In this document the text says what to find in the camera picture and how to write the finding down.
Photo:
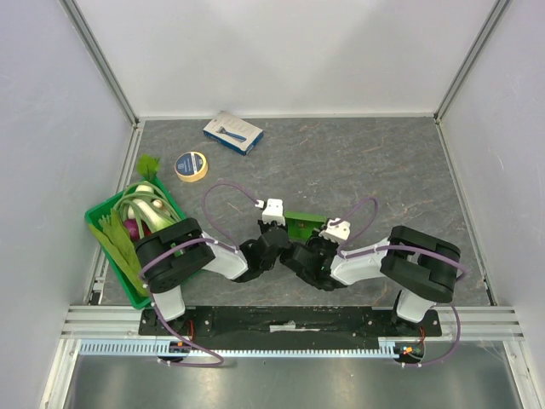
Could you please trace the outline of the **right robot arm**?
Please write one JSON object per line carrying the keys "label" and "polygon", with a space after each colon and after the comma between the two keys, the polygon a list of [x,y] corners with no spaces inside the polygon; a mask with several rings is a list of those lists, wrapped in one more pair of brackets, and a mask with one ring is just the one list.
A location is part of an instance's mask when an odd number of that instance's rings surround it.
{"label": "right robot arm", "polygon": [[291,244],[279,261],[323,291],[389,278],[401,287],[389,316],[399,335],[410,335],[435,305],[452,302],[456,283],[468,274],[457,246],[413,228],[396,226],[373,245],[345,251],[349,238],[350,224],[334,220],[306,243]]}

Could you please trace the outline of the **green paper box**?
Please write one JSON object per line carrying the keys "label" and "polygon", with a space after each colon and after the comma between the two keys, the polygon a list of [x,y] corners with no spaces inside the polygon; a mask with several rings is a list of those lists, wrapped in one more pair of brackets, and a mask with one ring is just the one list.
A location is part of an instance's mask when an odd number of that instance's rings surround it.
{"label": "green paper box", "polygon": [[320,229],[327,217],[295,211],[286,211],[284,219],[290,240],[306,242],[315,229]]}

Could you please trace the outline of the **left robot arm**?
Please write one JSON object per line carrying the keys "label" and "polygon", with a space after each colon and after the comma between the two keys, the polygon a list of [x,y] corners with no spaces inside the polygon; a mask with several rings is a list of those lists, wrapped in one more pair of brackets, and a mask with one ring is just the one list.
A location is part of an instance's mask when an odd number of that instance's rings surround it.
{"label": "left robot arm", "polygon": [[204,270],[244,283],[271,270],[290,247],[287,227],[258,221],[261,235],[238,248],[212,238],[194,218],[152,233],[135,242],[141,277],[158,308],[158,326],[169,335],[186,328],[186,305],[181,285]]}

